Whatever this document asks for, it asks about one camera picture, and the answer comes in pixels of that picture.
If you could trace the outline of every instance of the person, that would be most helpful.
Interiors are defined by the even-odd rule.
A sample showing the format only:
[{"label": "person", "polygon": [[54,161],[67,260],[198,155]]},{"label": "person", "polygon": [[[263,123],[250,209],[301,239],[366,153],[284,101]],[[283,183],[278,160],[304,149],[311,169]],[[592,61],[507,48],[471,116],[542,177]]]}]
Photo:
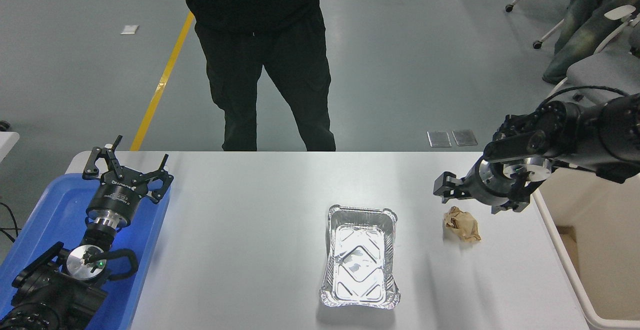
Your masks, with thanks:
[{"label": "person", "polygon": [[256,100],[264,66],[310,152],[336,150],[327,105],[329,62],[320,0],[186,0],[206,59],[213,102],[224,111],[225,151],[256,151]]},{"label": "person", "polygon": [[594,54],[600,43],[620,25],[605,13],[622,5],[640,5],[640,0],[570,0],[554,55],[542,80],[557,84],[574,63]]}]

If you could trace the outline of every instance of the blue tray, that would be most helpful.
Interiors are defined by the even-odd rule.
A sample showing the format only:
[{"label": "blue tray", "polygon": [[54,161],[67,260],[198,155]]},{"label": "blue tray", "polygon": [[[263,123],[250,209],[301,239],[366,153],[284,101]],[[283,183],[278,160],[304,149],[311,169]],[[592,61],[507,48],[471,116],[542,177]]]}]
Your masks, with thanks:
[{"label": "blue tray", "polygon": [[[85,230],[85,210],[98,189],[98,180],[83,180],[80,173],[67,173],[53,180],[22,228],[6,259],[0,266],[0,319],[13,308],[11,299],[17,289],[11,286],[27,265],[58,241],[71,250],[80,244]],[[157,205],[142,199],[130,226],[116,235],[112,250],[129,248],[135,252],[139,270],[128,279],[109,281],[101,289],[109,293],[86,327],[87,330],[126,330],[136,311],[142,285],[147,276],[170,192]],[[114,274],[129,268],[126,259],[109,262]]]}]

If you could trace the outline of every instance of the black pants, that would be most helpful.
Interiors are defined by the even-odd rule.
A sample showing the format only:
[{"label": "black pants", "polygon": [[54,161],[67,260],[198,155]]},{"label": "black pants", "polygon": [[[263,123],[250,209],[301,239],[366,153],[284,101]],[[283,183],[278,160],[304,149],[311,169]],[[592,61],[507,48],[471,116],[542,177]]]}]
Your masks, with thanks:
[{"label": "black pants", "polygon": [[213,102],[224,111],[225,151],[256,150],[256,100],[263,66],[288,103],[309,152],[334,152],[329,62],[320,7],[290,27],[235,34],[196,23]]}]

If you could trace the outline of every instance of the white table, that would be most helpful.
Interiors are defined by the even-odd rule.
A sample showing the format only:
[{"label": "white table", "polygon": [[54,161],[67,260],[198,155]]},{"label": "white table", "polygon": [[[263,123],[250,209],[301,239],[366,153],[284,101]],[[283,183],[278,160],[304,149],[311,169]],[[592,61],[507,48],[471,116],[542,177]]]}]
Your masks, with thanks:
[{"label": "white table", "polygon": [[[144,172],[163,156],[117,154]],[[479,155],[170,152],[175,181],[131,329],[586,330],[535,203],[492,215],[475,200],[432,195],[438,175],[462,176]],[[397,214],[394,310],[320,302],[334,204]],[[452,205],[478,220],[480,243],[443,232]]]},{"label": "white table", "polygon": [[18,132],[0,131],[0,162],[9,154],[9,150],[16,145],[18,139]]}]

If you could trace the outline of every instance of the robotic arm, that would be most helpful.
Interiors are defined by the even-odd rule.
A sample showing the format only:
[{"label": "robotic arm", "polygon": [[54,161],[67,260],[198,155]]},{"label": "robotic arm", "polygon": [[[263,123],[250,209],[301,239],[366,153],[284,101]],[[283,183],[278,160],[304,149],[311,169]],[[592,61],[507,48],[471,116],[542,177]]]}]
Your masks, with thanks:
[{"label": "robotic arm", "polygon": [[[623,96],[592,107],[551,101],[587,87]],[[588,171],[618,184],[640,173],[640,94],[579,86],[558,91],[528,115],[507,115],[467,175],[458,179],[442,173],[433,194],[442,203],[476,199],[491,205],[492,214],[521,212],[558,168]]]},{"label": "robotic arm", "polygon": [[[121,139],[118,136],[112,146],[94,147],[84,167],[82,178],[100,185],[86,208],[82,241],[72,250],[58,241],[20,271],[11,283],[18,289],[11,300],[13,309],[0,320],[0,330],[82,330],[107,296],[101,287],[138,271],[133,250],[111,250],[114,238],[131,224],[142,199],[157,204],[174,177],[165,170],[166,154],[160,167],[148,173],[121,166],[115,156]],[[102,175],[98,159],[107,164]],[[156,180],[162,185],[150,189]],[[128,259],[130,268],[112,273],[107,264],[119,258]]]}]

